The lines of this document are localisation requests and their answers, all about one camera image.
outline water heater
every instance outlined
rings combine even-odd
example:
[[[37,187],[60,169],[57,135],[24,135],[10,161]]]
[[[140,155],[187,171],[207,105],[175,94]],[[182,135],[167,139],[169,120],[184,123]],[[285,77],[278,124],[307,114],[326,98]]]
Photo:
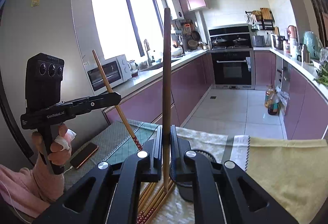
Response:
[[[166,0],[167,6],[171,10],[172,20],[183,20],[183,12],[179,0]]]

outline teal container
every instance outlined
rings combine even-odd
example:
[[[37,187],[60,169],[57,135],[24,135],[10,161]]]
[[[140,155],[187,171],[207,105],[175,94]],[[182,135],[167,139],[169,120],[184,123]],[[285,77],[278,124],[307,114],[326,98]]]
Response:
[[[311,59],[320,59],[320,51],[323,48],[323,45],[314,32],[305,32],[303,43],[306,44]]]

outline white countertop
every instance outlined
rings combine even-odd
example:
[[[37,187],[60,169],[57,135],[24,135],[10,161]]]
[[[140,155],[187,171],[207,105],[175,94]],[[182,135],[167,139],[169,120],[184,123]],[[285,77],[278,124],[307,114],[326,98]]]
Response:
[[[171,70],[175,70],[186,63],[204,55],[207,50],[199,50],[199,51],[189,51],[186,52],[186,55],[183,56],[180,60],[175,61],[171,64]],[[142,88],[143,86],[151,83],[152,81],[163,76],[163,68],[142,71],[138,73],[138,76],[135,78],[131,78],[126,82],[116,86],[113,88],[114,92],[118,92],[121,95],[121,98],[126,97],[130,93]]]
[[[273,49],[272,47],[254,47],[254,51],[271,51],[277,56],[281,57],[297,69],[313,86],[321,93],[322,97],[328,102],[328,88],[322,84],[317,83],[314,79],[318,78],[315,67],[312,64],[300,62],[296,58],[292,58],[289,54],[284,53],[283,50]]]

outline green vegetable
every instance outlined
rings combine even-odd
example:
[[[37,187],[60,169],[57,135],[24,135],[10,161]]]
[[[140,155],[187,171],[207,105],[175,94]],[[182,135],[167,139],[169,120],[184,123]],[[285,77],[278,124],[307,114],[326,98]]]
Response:
[[[314,79],[317,83],[328,86],[328,62],[325,61],[323,65],[317,70],[318,78]]]

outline oven door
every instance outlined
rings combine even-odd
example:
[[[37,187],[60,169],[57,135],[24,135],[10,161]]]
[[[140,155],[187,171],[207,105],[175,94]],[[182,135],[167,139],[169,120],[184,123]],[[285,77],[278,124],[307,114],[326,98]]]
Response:
[[[213,53],[212,61],[216,85],[252,85],[250,51]]]
[[[102,68],[105,72],[106,78],[108,79],[109,83],[114,83],[117,80],[120,80],[122,78],[116,61],[102,65]],[[105,86],[98,67],[94,68],[92,70],[89,70],[87,73],[88,73],[88,77],[91,82],[93,91],[97,91]]]

